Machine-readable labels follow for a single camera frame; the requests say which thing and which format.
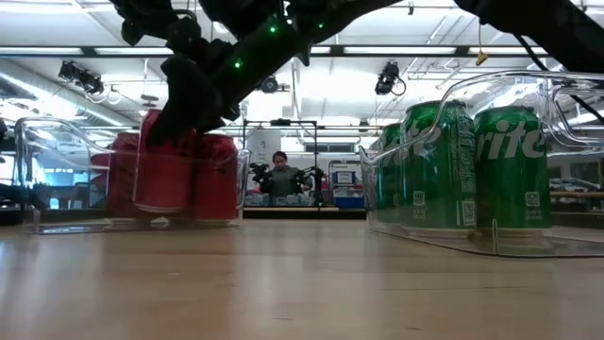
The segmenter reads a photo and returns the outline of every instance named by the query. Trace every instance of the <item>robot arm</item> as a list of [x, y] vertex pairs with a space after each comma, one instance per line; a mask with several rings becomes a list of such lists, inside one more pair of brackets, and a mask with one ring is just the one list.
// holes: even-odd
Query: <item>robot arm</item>
[[[355, 19], [398, 0], [198, 0], [211, 20], [238, 42], [201, 38], [194, 13], [170, 0], [111, 0], [125, 19], [122, 36], [167, 40], [175, 54], [161, 69], [169, 100], [148, 143], [159, 144], [190, 128], [206, 132], [221, 118], [239, 117], [239, 103], [292, 57], [310, 63], [310, 47]], [[455, 0], [460, 8], [517, 37], [527, 36], [573, 72], [604, 73], [604, 29], [569, 0]]]

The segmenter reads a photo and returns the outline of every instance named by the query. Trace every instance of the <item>sprite can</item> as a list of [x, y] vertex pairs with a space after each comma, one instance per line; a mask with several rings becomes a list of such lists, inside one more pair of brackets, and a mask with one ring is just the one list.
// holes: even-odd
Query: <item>sprite can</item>
[[531, 108], [510, 106], [476, 117], [478, 226], [510, 234], [551, 228], [545, 136]]
[[[390, 124], [382, 129], [379, 138], [379, 151], [388, 152], [400, 146], [402, 139], [401, 125]], [[377, 220], [383, 223], [400, 223], [400, 159], [399, 153], [393, 152], [379, 161], [377, 176]]]
[[[426, 136], [440, 101], [407, 109], [404, 141]], [[446, 102], [432, 134], [412, 144], [402, 165], [402, 210], [408, 226], [433, 230], [476, 227], [474, 122], [460, 101]]]

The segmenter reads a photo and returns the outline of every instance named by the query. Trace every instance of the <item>ceiling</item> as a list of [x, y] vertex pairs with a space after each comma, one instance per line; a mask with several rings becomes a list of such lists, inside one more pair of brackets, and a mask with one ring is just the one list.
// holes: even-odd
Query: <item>ceiling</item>
[[[587, 0], [584, 4], [588, 6], [588, 13], [604, 24], [604, 1]], [[173, 6], [184, 9], [187, 1], [173, 1]], [[452, 0], [415, 0], [414, 6], [413, 15], [409, 15], [407, 2], [369, 13], [323, 44], [478, 45], [477, 18], [456, 8]], [[213, 25], [200, 8], [196, 13], [204, 38], [233, 42], [233, 38], [221, 27]], [[0, 31], [9, 32], [0, 36], [0, 47], [126, 46], [120, 35], [121, 24], [122, 18], [106, 0], [0, 0]], [[481, 29], [481, 40], [484, 45], [517, 45], [512, 36], [490, 26]], [[139, 45], [163, 46], [164, 42], [145, 37]], [[60, 90], [60, 95], [66, 100], [77, 105], [90, 104], [82, 96], [83, 92], [72, 85], [64, 86], [58, 78], [63, 60], [66, 58], [12, 58], [5, 62], [28, 71], [18, 76], [25, 83], [37, 86], [48, 81], [46, 87], [51, 89], [54, 83], [56, 87], [53, 89]], [[158, 97], [156, 104], [159, 107], [167, 99], [165, 75], [160, 70], [163, 59], [69, 60], [101, 75], [106, 85], [112, 85], [119, 92], [93, 107], [92, 111], [96, 112], [93, 118], [96, 119], [87, 121], [89, 124], [134, 126], [142, 117], [142, 94]], [[374, 92], [377, 76], [390, 60], [398, 62], [401, 72], [409, 68], [403, 75], [408, 90], [401, 97], [378, 96]], [[372, 124], [386, 124], [400, 119], [404, 109], [418, 101], [440, 98], [449, 86], [459, 80], [490, 72], [527, 69], [532, 64], [529, 58], [496, 56], [479, 67], [475, 61], [476, 58], [450, 57], [313, 58], [310, 67], [300, 70], [296, 87], [297, 105], [301, 117], [306, 119], [331, 122], [339, 117], [339, 121], [345, 124], [372, 118]], [[547, 63], [554, 65], [555, 61], [548, 59]], [[276, 77], [280, 83], [292, 85], [292, 65], [284, 65]], [[250, 119], [292, 116], [294, 111], [290, 93], [253, 93], [248, 102]]]

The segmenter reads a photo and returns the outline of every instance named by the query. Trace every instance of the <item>table surface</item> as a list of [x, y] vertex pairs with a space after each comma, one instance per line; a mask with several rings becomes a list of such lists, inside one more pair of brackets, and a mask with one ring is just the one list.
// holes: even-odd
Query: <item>table surface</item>
[[0, 339], [601, 339], [604, 260], [479, 257], [356, 221], [23, 236]]

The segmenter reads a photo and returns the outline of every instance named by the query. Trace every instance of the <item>clear plastic container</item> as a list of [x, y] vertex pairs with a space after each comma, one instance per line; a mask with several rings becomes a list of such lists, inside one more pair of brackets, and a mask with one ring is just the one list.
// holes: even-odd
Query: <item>clear plastic container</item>
[[513, 257], [604, 255], [604, 76], [505, 72], [361, 151], [372, 230]]
[[17, 182], [48, 208], [26, 211], [27, 233], [222, 228], [243, 218], [247, 150], [139, 154], [136, 132], [104, 148], [51, 118], [22, 119], [15, 135]]

